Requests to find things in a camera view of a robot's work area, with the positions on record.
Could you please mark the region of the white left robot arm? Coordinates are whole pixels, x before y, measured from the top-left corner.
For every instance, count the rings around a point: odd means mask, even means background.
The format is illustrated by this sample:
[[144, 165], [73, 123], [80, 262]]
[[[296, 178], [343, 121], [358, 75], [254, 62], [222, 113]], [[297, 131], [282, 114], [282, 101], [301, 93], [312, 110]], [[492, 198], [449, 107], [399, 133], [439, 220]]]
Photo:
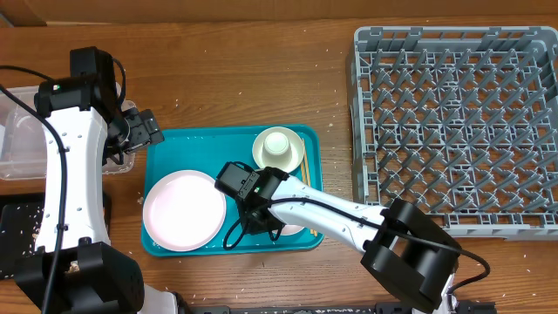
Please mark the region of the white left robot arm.
[[151, 144], [141, 113], [123, 112], [124, 86], [101, 74], [48, 79], [31, 110], [47, 146], [44, 216], [33, 256], [14, 279], [43, 313], [186, 313], [180, 295], [144, 283], [139, 265], [112, 247], [102, 163], [111, 148]]

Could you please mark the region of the pink small bowl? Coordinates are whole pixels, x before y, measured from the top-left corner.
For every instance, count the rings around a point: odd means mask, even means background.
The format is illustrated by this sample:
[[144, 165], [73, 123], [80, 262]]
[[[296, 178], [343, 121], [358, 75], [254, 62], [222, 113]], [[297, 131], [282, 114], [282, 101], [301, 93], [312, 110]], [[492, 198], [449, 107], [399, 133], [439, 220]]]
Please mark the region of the pink small bowl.
[[295, 235], [295, 234], [299, 233], [302, 230], [303, 230], [302, 226], [287, 224], [287, 225], [282, 227], [281, 235], [282, 236], [285, 236], [285, 235], [286, 236], [292, 236], [292, 235]]

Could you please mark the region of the white cup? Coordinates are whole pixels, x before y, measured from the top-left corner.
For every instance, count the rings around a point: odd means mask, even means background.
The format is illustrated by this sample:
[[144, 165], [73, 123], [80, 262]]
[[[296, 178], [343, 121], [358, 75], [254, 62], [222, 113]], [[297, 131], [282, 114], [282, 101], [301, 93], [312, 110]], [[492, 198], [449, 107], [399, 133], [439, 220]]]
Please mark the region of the white cup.
[[269, 133], [263, 142], [262, 155], [269, 160], [286, 160], [290, 154], [289, 138], [281, 132]]

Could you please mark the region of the cream white bowl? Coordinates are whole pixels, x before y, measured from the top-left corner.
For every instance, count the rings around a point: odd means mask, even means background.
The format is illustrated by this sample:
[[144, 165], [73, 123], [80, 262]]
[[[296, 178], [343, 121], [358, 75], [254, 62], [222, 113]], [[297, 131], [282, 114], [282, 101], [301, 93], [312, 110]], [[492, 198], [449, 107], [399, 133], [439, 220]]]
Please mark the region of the cream white bowl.
[[273, 126], [259, 133], [252, 146], [252, 157], [259, 168], [276, 167], [292, 173], [302, 163], [305, 147], [293, 130]]

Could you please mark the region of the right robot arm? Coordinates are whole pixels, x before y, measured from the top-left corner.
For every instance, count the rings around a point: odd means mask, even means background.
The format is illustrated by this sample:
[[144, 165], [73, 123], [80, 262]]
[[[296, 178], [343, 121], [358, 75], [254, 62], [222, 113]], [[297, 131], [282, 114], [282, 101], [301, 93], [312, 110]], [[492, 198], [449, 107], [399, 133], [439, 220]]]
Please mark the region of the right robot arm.
[[417, 311], [451, 313], [457, 306], [450, 288], [460, 246], [410, 202], [357, 204], [272, 168], [242, 171], [229, 196], [250, 225], [303, 226], [353, 248], [391, 295]]

